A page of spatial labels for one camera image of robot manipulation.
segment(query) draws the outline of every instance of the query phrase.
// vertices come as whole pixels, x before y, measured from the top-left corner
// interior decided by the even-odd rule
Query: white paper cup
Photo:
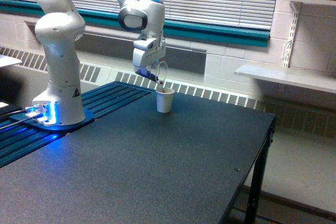
[[[175,91],[168,88],[156,89],[156,109],[160,113],[169,113],[172,109],[172,103]]]

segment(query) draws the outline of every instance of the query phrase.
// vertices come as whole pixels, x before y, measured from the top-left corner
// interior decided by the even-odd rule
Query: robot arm
[[[118,0],[119,23],[131,31],[141,31],[134,41],[133,65],[135,72],[155,82],[158,76],[151,69],[158,68],[159,59],[166,52],[163,37],[164,4],[160,0]]]
[[[42,43],[48,63],[48,89],[34,98],[27,116],[43,112],[45,126],[71,125],[85,119],[80,95],[79,60],[75,40],[85,22],[71,0],[36,0],[46,13],[36,24],[35,34]]]

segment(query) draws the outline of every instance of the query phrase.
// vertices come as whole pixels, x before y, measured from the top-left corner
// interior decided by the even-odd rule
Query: cable
[[[31,118],[25,118],[25,119],[23,119],[23,120],[20,120],[20,121],[15,122],[15,123],[8,124],[8,125],[6,125],[6,126],[1,127],[1,128],[0,128],[0,131],[5,130],[5,129],[9,128],[9,127],[12,127],[12,126],[14,126],[14,125],[16,125],[16,124],[20,124],[20,123],[26,122],[26,121],[28,121],[28,120],[30,120],[30,119],[40,118],[40,117],[42,117],[42,116],[43,116],[43,114],[41,113],[41,114],[38,114],[38,115],[33,116],[33,117],[31,117]]]
[[[24,112],[26,112],[26,110],[17,110],[17,111],[9,112],[7,114],[1,115],[0,116],[0,120],[6,119],[7,117],[9,117],[11,115],[16,115],[16,114],[20,114],[20,113],[24,113]]]

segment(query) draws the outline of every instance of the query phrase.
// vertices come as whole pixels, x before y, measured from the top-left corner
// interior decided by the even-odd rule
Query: teal window frame
[[[0,11],[13,14],[44,15],[44,12],[37,3],[15,0],[0,0]],[[111,28],[120,27],[118,14],[116,13],[80,8],[78,12],[88,24],[104,25]],[[165,21],[163,32],[165,36],[178,36],[256,47],[267,47],[270,35],[269,31],[264,30],[205,25],[174,20]]]

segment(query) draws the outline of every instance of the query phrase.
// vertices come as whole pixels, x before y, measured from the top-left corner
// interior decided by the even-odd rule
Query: white shelf
[[[300,2],[308,5],[328,5],[328,6],[336,6],[336,1],[332,0],[287,0],[291,2]]]
[[[20,64],[20,63],[22,63],[22,61],[20,61],[18,59],[8,57],[8,56],[4,56],[4,55],[0,55],[0,68],[16,65],[16,64]]]
[[[235,74],[307,89],[336,93],[336,77],[309,70],[283,68],[264,63],[246,63]]]

